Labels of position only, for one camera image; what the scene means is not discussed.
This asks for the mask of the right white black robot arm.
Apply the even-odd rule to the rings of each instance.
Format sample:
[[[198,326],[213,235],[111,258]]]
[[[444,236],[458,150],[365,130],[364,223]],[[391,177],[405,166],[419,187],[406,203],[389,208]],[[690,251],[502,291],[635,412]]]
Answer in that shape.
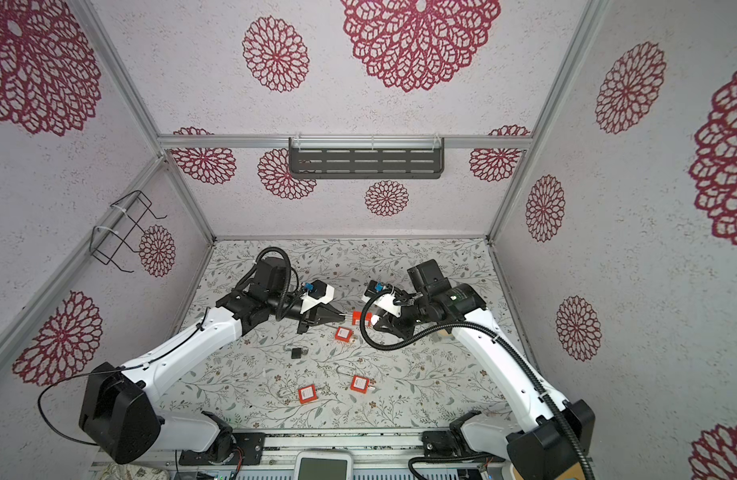
[[[445,431],[422,435],[420,463],[493,461],[504,479],[565,479],[575,468],[592,479],[588,457],[595,415],[583,400],[569,401],[528,363],[504,335],[472,286],[452,284],[434,260],[408,269],[410,292],[371,280],[364,290],[360,334],[372,348],[390,352],[444,331],[461,343],[504,396],[514,420],[472,411]]]

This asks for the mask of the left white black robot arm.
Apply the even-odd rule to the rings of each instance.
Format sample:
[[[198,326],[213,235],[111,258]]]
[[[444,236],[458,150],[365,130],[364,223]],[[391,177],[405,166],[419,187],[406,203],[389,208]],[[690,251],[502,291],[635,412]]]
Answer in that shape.
[[[94,368],[80,430],[117,464],[166,450],[196,454],[208,463],[230,460],[236,440],[228,422],[208,411],[160,410],[160,398],[206,358],[270,319],[294,320],[299,334],[344,319],[332,306],[334,297],[334,286],[324,280],[300,283],[282,248],[260,251],[250,271],[194,326],[120,366],[104,362]]]

